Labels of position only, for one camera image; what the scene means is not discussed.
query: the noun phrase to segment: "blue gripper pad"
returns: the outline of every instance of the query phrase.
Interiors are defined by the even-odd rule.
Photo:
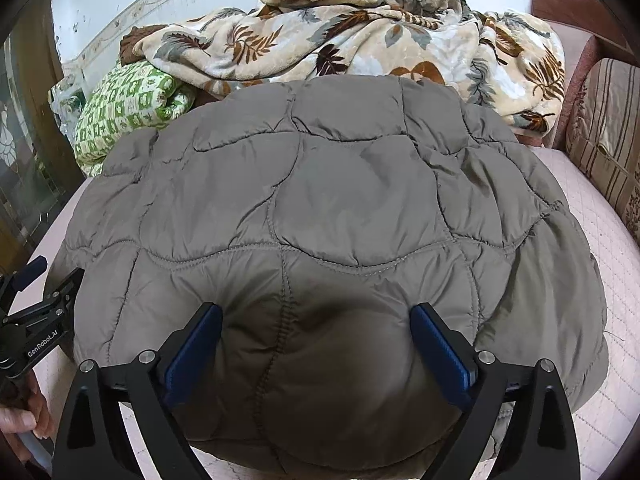
[[[432,316],[438,315],[431,306],[428,308],[431,309]],[[421,305],[414,306],[409,313],[411,335],[424,364],[438,382],[447,402],[465,411],[471,404],[469,389],[476,382],[478,372],[473,365],[474,369],[471,370],[465,366],[443,332],[447,336],[456,333],[446,328],[439,317],[436,321],[440,322],[441,328],[438,328]],[[472,350],[466,340],[463,344]]]
[[[164,385],[162,400],[169,409],[189,399],[207,362],[215,357],[221,332],[222,309],[203,303],[187,326],[162,345],[158,375]]]

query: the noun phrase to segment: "human hand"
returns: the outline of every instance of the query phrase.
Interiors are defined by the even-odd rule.
[[[24,447],[17,433],[33,431],[38,438],[47,438],[56,429],[49,413],[47,399],[40,391],[40,385],[33,370],[28,373],[26,384],[31,393],[27,400],[28,411],[0,406],[0,431],[22,462],[27,462],[31,458],[31,453]]]

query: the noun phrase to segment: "striped pillow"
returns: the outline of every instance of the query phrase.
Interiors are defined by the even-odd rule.
[[[567,128],[566,150],[640,244],[640,68],[603,59],[591,69]]]

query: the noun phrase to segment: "mattress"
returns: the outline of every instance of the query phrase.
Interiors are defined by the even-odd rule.
[[[564,190],[572,213],[580,222],[600,266],[607,300],[606,338],[609,344],[607,379],[589,402],[574,415],[580,448],[583,480],[595,480],[616,455],[640,415],[640,250],[604,197],[569,161],[556,150],[532,148],[554,174]],[[63,209],[33,257],[42,254],[53,261],[65,235],[66,226],[87,182]],[[20,293],[12,312],[42,298],[42,276]],[[40,386],[50,403],[53,417],[60,420],[74,365],[56,349],[36,366]],[[122,406],[129,437],[145,478],[159,479],[144,446],[132,411]],[[196,450],[207,472],[217,479],[253,480],[272,478]],[[492,462],[478,466],[474,480],[484,480]]]

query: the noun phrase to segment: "gray quilted comforter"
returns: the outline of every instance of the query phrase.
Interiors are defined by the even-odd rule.
[[[420,302],[505,362],[555,361],[574,410],[607,373],[602,282],[558,183],[497,114],[428,80],[263,84],[123,137],[49,286],[75,267],[77,361],[128,362],[223,308],[175,415],[193,445],[266,471],[423,473],[459,412],[412,345]]]

